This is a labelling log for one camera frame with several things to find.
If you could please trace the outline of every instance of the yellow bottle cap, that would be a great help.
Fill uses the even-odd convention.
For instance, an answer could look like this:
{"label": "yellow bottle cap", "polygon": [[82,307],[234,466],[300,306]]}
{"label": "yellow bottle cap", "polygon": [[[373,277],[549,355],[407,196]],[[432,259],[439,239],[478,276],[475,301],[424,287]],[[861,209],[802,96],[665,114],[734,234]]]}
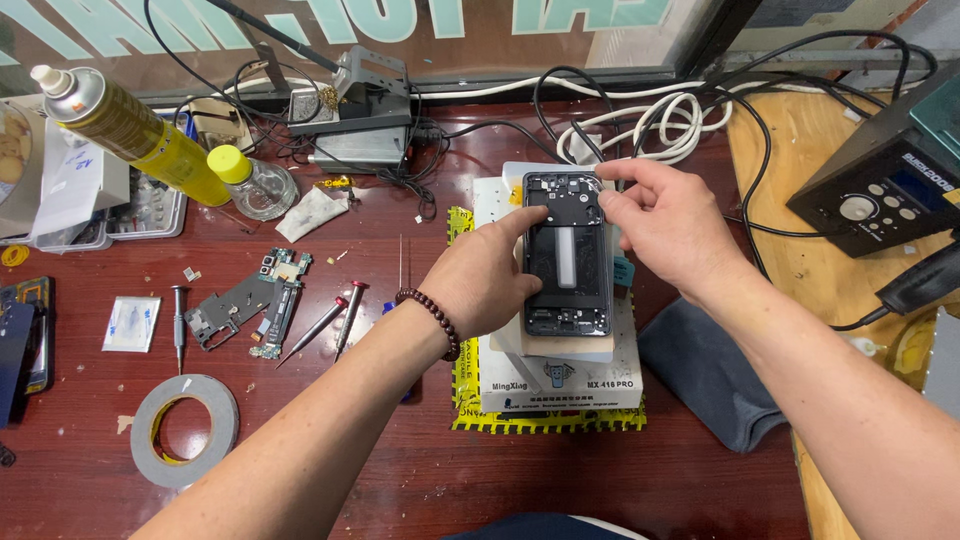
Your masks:
{"label": "yellow bottle cap", "polygon": [[236,146],[225,144],[210,151],[206,164],[227,184],[240,184],[250,176],[253,163]]}

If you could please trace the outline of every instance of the wooden bead bracelet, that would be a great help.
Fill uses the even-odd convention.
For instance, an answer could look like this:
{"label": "wooden bead bracelet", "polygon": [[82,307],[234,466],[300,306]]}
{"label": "wooden bead bracelet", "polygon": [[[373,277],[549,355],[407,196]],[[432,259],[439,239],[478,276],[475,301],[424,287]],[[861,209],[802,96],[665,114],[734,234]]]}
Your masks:
{"label": "wooden bead bracelet", "polygon": [[426,307],[430,314],[433,315],[434,319],[440,322],[440,328],[444,329],[446,333],[446,339],[450,342],[450,350],[444,355],[444,360],[452,362],[460,356],[460,336],[457,335],[457,331],[453,328],[453,323],[450,322],[450,319],[447,319],[446,316],[432,300],[427,298],[427,296],[415,288],[404,287],[401,288],[396,294],[396,304],[399,306],[404,300],[412,298],[417,301],[423,307]]}

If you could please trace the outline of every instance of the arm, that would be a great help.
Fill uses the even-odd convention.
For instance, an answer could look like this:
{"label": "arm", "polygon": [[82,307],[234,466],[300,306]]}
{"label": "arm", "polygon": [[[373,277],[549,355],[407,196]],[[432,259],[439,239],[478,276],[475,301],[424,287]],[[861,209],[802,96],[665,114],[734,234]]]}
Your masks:
{"label": "arm", "polygon": [[[545,217],[520,209],[461,234],[430,270],[420,291],[463,339],[505,325],[540,290],[513,249]],[[448,348],[434,317],[404,302],[134,537],[326,536],[396,404]]]}
{"label": "arm", "polygon": [[860,354],[740,254],[703,181],[648,160],[598,165],[635,179],[600,205],[651,270],[732,336],[803,438],[863,538],[960,528],[960,424]]}

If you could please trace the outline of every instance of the phone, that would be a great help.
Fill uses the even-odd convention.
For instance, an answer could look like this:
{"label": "phone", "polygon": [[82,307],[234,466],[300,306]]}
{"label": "phone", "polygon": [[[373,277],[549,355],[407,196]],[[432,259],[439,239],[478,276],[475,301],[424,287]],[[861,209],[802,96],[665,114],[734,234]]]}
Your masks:
{"label": "phone", "polygon": [[0,288],[0,306],[6,302],[30,304],[34,319],[30,328],[24,363],[30,366],[30,376],[24,389],[26,395],[47,388],[53,372],[54,346],[54,286],[51,278],[43,277]]}
{"label": "phone", "polygon": [[528,173],[523,205],[550,213],[523,236],[523,271],[543,289],[523,306],[530,335],[608,335],[611,274],[600,181],[590,173]]}

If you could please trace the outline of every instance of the gray towel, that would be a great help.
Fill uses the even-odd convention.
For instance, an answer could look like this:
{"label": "gray towel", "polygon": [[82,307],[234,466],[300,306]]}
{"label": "gray towel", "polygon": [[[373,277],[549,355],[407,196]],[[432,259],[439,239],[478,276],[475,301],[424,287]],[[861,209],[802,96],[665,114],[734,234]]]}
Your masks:
{"label": "gray towel", "polygon": [[640,362],[734,452],[753,450],[786,422],[730,335],[683,298],[640,331],[636,345]]}

